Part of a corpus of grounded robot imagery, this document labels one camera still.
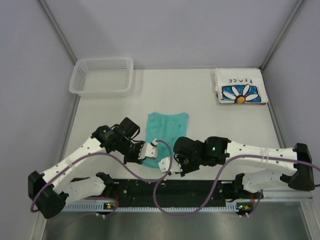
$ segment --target white panel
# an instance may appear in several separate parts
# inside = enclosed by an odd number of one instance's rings
[[[75,55],[136,69],[259,67],[296,0],[47,0]]]
[[[265,70],[270,94],[289,147],[308,145],[320,166],[320,1],[307,1]],[[316,183],[320,174],[316,171]],[[313,192],[320,207],[320,191]]]
[[[57,161],[72,95],[73,65],[35,0],[0,7],[0,200],[2,239],[33,224],[28,175]]]

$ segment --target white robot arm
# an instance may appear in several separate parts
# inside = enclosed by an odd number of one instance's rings
[[[28,176],[28,195],[34,200],[41,188],[59,175],[37,198],[35,205],[45,218],[52,218],[65,205],[90,197],[104,195],[108,197],[113,186],[111,177],[103,172],[87,179],[73,181],[77,175],[94,164],[101,156],[93,155],[75,163],[81,157],[94,153],[118,151],[124,155],[124,163],[142,164],[146,158],[155,159],[158,154],[156,141],[146,143],[133,140],[140,128],[129,118],[113,127],[100,126],[76,151],[55,166]]]
[[[99,172],[82,180],[75,180],[78,174],[99,158],[95,153],[118,151],[123,162],[142,164],[144,159],[155,159],[158,154],[156,141],[146,143],[136,141],[140,128],[129,118],[112,127],[100,126],[76,151],[55,166],[28,176],[28,195],[46,219],[57,215],[65,205],[90,196],[109,197],[114,182],[112,178]],[[242,157],[231,164],[246,165],[264,170],[255,173],[241,173],[235,176],[231,192],[256,193],[261,189],[289,186],[292,189],[311,191],[315,188],[311,167],[291,162],[268,160],[271,157],[286,158],[311,163],[310,153],[305,144],[297,143],[294,148],[270,149],[247,146],[222,137],[208,137],[205,142],[180,137],[175,142],[175,153],[171,172],[185,174],[202,166],[223,165],[238,155],[263,156],[261,158]],[[160,161],[160,170],[169,170],[170,158]]]
[[[248,146],[222,137],[209,137],[205,142],[180,137],[174,147],[175,153],[172,172],[185,174],[196,171],[202,166],[223,165],[228,159],[239,155],[255,155],[261,158],[242,157],[231,165],[245,165],[264,169],[255,173],[242,173],[235,177],[236,189],[256,193],[262,189],[289,186],[295,190],[315,189],[311,167],[293,162],[269,160],[271,157],[304,161],[311,163],[307,145],[297,143],[294,148],[262,148]],[[159,163],[161,172],[169,167],[169,158]]]

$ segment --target daisy print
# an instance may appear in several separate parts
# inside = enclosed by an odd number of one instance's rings
[[[251,86],[249,84],[223,86],[222,99],[233,101],[236,104],[261,103],[261,97],[259,95],[257,87]]]

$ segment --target green cloth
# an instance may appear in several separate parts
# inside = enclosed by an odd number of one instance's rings
[[[167,142],[173,151],[174,145],[179,137],[185,137],[187,134],[189,115],[185,112],[175,115],[165,115],[154,112],[148,115],[146,123],[146,139],[147,143],[151,143],[154,139]],[[159,168],[158,163],[169,157],[168,148],[158,143],[158,154],[156,159],[145,159],[143,165],[149,168]]]

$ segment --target purple cable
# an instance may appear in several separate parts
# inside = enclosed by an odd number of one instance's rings
[[[219,169],[216,177],[215,177],[215,180],[213,182],[213,185],[210,189],[210,192],[208,194],[208,196],[206,197],[206,199],[204,200],[204,202],[201,204],[201,206],[199,208],[197,208],[195,211],[191,212],[191,213],[187,213],[187,214],[173,214],[173,213],[170,213],[170,212],[167,212],[165,211],[164,209],[161,208],[161,206],[158,204],[158,201],[157,201],[157,197],[156,197],[156,193],[157,193],[157,188],[158,186],[160,185],[160,181],[158,181],[155,186],[154,186],[154,189],[153,189],[153,201],[154,201],[154,204],[156,205],[156,207],[163,213],[165,214],[168,214],[172,217],[176,217],[176,218],[187,218],[187,217],[191,217],[193,215],[195,215],[196,213],[200,212],[205,206],[206,204],[209,202],[216,186],[217,186],[217,183],[218,183],[218,179],[221,175],[221,173],[223,172],[223,170],[225,169],[225,167],[231,163],[232,161],[236,160],[236,159],[240,159],[240,158],[254,158],[254,159],[261,159],[263,156],[259,156],[259,155],[251,155],[251,154],[243,154],[243,155],[238,155],[238,156],[234,156],[234,157],[231,157],[228,161],[225,162],[225,164],[222,165],[222,167]],[[302,165],[306,165],[308,167],[312,167],[314,169],[316,169],[317,171],[320,172],[320,167],[316,166],[316,165],[313,165],[312,163],[309,163],[309,162],[305,162],[305,161],[299,161],[299,160],[292,160],[292,159],[288,159],[288,158],[283,158],[283,157],[273,157],[273,156],[269,156],[268,157],[268,160],[272,160],[272,161],[282,161],[282,162],[289,162],[289,163],[294,163],[294,164],[302,164]],[[260,193],[260,197],[258,199],[258,202],[256,203],[256,206],[255,208],[252,210],[252,212],[249,214],[249,216],[251,216],[256,210],[257,210],[257,206],[259,206],[260,204],[260,199],[262,197],[262,191]]]
[[[117,158],[116,156],[112,155],[112,154],[109,154],[109,153],[106,153],[106,152],[96,152],[96,153],[90,153],[90,154],[87,154],[85,156],[82,156],[80,158],[78,158],[77,160],[75,160],[72,165],[75,165],[77,164],[78,162],[88,158],[88,157],[93,157],[93,156],[108,156],[108,157],[111,157],[113,158],[114,160],[116,160],[118,163],[120,163],[129,173],[131,173],[134,177],[136,177],[137,179],[141,180],[141,181],[144,181],[144,182],[147,182],[147,183],[156,183],[156,182],[161,182],[163,179],[165,179],[168,174],[170,173],[170,170],[171,170],[171,166],[172,166],[172,162],[173,162],[173,154],[172,154],[172,151],[171,151],[171,148],[170,146],[165,142],[165,141],[162,141],[162,140],[156,140],[157,143],[162,143],[164,144],[168,150],[169,150],[169,155],[170,155],[170,164],[169,164],[169,169],[168,171],[159,179],[145,179],[145,178],[142,178],[140,176],[138,176],[137,174],[135,174],[133,171],[131,171],[119,158]],[[59,178],[62,174],[64,174],[68,169],[70,169],[70,166],[67,166],[65,169],[63,169],[62,171],[60,171],[57,175],[55,175],[50,181],[48,181],[41,189],[40,191],[35,195],[32,203],[31,203],[31,207],[30,207],[30,211],[32,213],[36,213],[38,212],[39,210],[38,209],[34,209],[35,208],[35,204],[40,196],[40,194],[42,193],[42,191],[50,186],[57,178]]]

